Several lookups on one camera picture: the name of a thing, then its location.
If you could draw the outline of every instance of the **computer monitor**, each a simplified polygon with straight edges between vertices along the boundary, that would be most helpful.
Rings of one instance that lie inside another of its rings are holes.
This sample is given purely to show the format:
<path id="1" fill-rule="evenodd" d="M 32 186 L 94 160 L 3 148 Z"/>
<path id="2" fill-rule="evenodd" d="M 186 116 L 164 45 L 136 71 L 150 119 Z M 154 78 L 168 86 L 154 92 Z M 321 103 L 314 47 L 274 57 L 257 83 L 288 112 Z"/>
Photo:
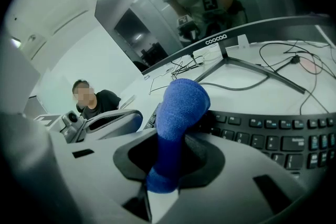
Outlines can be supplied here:
<path id="1" fill-rule="evenodd" d="M 97 0 L 95 16 L 142 74 L 240 35 L 325 42 L 315 26 L 332 26 L 303 0 Z"/>

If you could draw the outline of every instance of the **black keyboard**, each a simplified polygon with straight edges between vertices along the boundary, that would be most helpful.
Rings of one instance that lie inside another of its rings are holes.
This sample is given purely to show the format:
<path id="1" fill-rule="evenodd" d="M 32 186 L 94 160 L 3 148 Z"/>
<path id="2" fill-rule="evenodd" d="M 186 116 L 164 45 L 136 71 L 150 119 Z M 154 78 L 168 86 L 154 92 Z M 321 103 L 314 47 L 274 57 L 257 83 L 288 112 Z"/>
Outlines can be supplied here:
<path id="1" fill-rule="evenodd" d="M 155 127 L 156 110 L 145 129 Z M 208 111 L 192 127 L 252 146 L 314 187 L 335 158 L 336 113 L 268 116 Z"/>

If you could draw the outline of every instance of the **monitor stand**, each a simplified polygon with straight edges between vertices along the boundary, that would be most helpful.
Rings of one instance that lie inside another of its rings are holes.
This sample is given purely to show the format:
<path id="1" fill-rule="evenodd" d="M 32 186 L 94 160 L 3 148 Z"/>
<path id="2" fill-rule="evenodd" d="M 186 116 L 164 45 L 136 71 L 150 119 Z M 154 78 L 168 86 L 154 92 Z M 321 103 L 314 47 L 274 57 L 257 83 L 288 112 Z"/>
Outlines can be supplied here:
<path id="1" fill-rule="evenodd" d="M 268 70 L 268 69 L 266 69 L 264 67 L 261 67 L 259 65 L 255 65 L 254 63 L 250 63 L 250 62 L 246 62 L 246 61 L 243 61 L 243 60 L 240 60 L 240 59 L 230 57 L 227 54 L 224 41 L 220 41 L 220 42 L 218 42 L 218 44 L 219 44 L 219 47 L 221 49 L 223 59 L 220 62 L 218 62 L 217 64 L 210 67 L 208 70 L 206 70 L 203 74 L 201 74 L 194 81 L 201 82 L 203 79 L 205 79 L 207 76 L 212 74 L 214 71 L 216 71 L 221 66 L 230 64 L 230 65 L 235 65 L 235 66 L 239 66 L 239 67 L 244 67 L 244 68 L 249 69 L 251 71 L 254 71 L 254 72 L 257 72 L 257 73 L 260 73 L 260 74 L 264 74 L 264 75 L 266 75 L 270 78 L 276 79 L 276 80 L 284 83 L 288 87 L 291 87 L 292 89 L 298 91 L 299 93 L 304 94 L 306 92 L 305 88 L 295 84 L 294 82 L 290 81 L 289 79 L 286 79 L 285 77 L 279 75 L 278 73 L 276 73 L 274 71 Z"/>

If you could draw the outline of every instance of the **coocaa logo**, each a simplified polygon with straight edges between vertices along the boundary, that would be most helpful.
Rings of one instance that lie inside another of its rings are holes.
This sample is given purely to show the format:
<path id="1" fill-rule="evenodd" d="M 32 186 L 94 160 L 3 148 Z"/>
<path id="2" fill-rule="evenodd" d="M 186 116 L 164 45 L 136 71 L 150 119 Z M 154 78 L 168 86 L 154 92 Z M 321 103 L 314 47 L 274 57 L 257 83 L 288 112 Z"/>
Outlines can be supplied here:
<path id="1" fill-rule="evenodd" d="M 223 39 L 225 39 L 225 38 L 227 38 L 227 35 L 222 35 L 222 36 L 219 36 L 219 37 L 216 37 L 216 38 L 207 40 L 205 43 L 206 43 L 207 45 L 210 45 L 210 44 L 212 44 L 212 43 L 214 43 L 214 42 L 223 40 Z"/>

